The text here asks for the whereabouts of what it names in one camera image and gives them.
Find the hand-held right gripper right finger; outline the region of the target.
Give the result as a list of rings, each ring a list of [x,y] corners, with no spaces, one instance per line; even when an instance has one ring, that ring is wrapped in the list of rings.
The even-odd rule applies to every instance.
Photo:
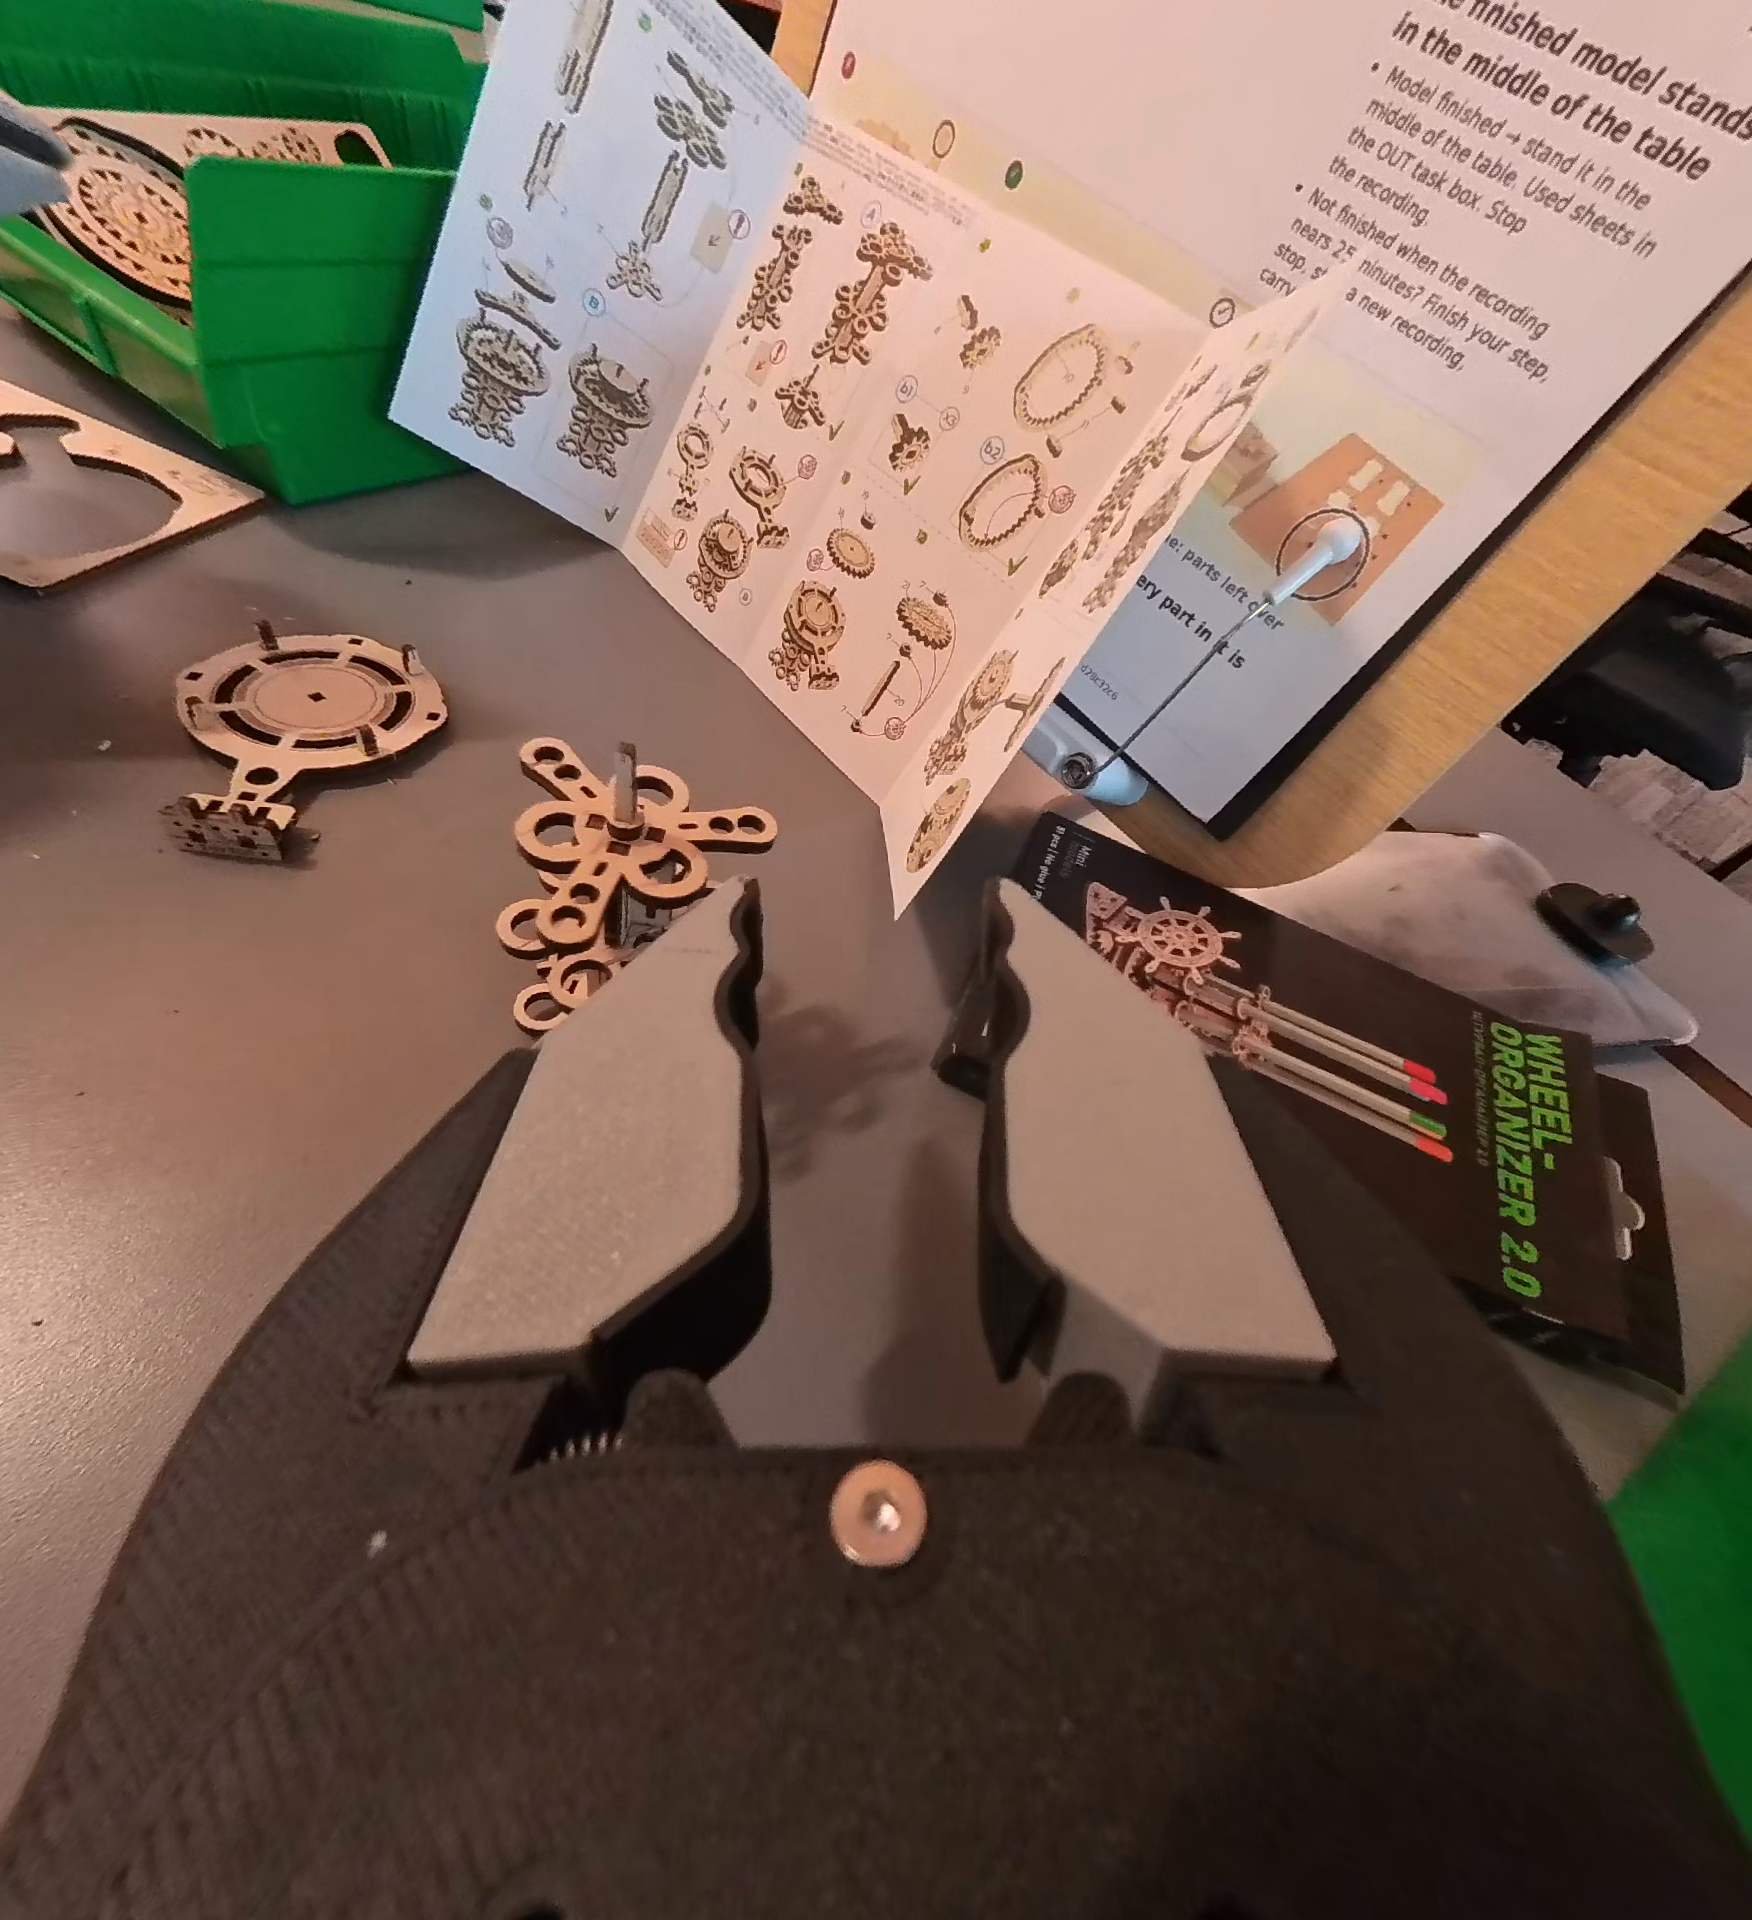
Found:
[[[1337,1354],[1209,1057],[1025,888],[935,1061],[985,1103],[979,1308],[1002,1382],[1321,1380]]]

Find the black kit box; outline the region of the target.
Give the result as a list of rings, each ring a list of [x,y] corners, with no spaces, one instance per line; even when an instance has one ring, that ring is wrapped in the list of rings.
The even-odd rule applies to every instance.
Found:
[[[1490,1008],[1058,814],[1036,819],[1010,874],[1273,1092],[1490,1325],[1685,1388],[1654,1109],[1600,1067],[1584,1030]]]

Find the black knob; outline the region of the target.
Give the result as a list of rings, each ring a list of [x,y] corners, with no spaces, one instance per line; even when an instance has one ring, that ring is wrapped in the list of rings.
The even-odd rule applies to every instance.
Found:
[[[1655,953],[1654,937],[1631,895],[1602,894],[1590,885],[1560,881],[1537,895],[1542,922],[1593,965],[1634,969]]]

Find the white instruction poster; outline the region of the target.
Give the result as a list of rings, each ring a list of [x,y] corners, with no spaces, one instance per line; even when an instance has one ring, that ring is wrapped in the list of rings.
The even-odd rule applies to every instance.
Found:
[[[1238,832],[1752,263],[1752,5],[832,5],[819,109],[1171,299],[1342,304],[1060,706]]]

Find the folded instruction booklet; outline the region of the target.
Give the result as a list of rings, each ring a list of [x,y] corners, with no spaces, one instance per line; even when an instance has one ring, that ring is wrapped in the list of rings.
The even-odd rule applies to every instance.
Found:
[[[390,420],[627,563],[904,907],[1334,275],[1217,326],[824,117],[720,5],[506,5]]]

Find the wooden ringed tower assembly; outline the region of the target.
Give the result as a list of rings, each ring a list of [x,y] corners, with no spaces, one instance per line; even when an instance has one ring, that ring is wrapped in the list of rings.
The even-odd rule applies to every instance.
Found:
[[[557,737],[528,741],[521,765],[546,791],[514,826],[542,892],[504,907],[497,934],[535,965],[513,1021],[540,1036],[713,892],[715,852],[769,852],[778,826],[755,805],[699,812],[688,782],[642,762],[631,742],[609,776]]]

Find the grey metal stand base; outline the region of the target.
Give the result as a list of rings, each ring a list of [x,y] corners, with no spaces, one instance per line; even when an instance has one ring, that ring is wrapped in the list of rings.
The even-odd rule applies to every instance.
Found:
[[[1537,901],[1553,885],[1497,833],[1388,832],[1318,876],[1240,897],[1516,1021],[1597,1048],[1690,1045],[1699,1024],[1675,996],[1550,928]]]

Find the wooden backing board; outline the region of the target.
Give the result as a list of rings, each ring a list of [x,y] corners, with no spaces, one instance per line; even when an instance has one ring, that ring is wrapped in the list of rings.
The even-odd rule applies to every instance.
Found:
[[[832,5],[781,5],[812,94]],[[1370,840],[1490,732],[1752,479],[1752,263],[1238,832],[1149,781],[1129,823],[1198,871],[1273,881]]]

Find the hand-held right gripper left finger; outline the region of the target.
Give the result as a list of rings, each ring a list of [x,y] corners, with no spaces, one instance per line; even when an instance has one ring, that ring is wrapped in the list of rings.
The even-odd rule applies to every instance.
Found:
[[[770,1302],[753,879],[549,1032],[416,1331],[423,1380],[715,1380]]]

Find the black office chair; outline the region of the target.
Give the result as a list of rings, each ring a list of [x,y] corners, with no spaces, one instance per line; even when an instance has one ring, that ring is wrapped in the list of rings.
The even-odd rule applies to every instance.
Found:
[[[1705,788],[1745,774],[1747,721],[1729,665],[1655,605],[1627,605],[1532,699],[1532,737],[1590,787],[1605,761],[1650,754]]]

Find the wooden sheet with gear parts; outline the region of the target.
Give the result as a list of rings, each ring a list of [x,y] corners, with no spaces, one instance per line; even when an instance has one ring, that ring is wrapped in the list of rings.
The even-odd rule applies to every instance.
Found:
[[[28,114],[71,157],[67,195],[40,208],[36,220],[73,253],[180,315],[191,307],[191,162],[390,166],[376,132],[351,122],[62,107]]]

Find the wooden sheet with round cut-out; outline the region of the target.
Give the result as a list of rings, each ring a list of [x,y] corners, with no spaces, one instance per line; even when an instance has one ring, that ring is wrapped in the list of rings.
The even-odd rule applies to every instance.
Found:
[[[0,378],[0,469],[20,469],[18,430],[50,427],[77,471],[133,476],[159,492],[163,521],[137,541],[92,547],[65,557],[28,557],[0,547],[0,581],[46,594],[110,572],[145,550],[188,541],[265,503],[265,492],[217,469],[93,420],[83,411],[27,391]]]

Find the round wooden base part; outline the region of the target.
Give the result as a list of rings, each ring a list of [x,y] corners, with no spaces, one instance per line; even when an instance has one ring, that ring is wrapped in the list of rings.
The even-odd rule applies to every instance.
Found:
[[[265,863],[284,862],[293,848],[294,781],[382,765],[449,716],[416,650],[351,633],[283,638],[265,619],[255,639],[186,667],[174,706],[186,732],[233,772],[225,793],[189,793],[163,809],[171,844]]]

